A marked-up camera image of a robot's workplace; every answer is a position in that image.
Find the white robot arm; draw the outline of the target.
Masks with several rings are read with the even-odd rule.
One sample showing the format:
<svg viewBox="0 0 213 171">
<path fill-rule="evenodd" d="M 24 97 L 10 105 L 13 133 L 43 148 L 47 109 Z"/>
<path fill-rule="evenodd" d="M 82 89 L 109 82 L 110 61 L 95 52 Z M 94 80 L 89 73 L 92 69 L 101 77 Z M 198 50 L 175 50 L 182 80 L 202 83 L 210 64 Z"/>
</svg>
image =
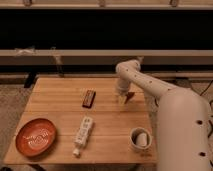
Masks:
<svg viewBox="0 0 213 171">
<path fill-rule="evenodd" d="M 134 84 L 159 100 L 157 171 L 211 171 L 209 102 L 191 88 L 143 74 L 140 69 L 138 60 L 117 64 L 116 91 L 126 95 Z"/>
</svg>

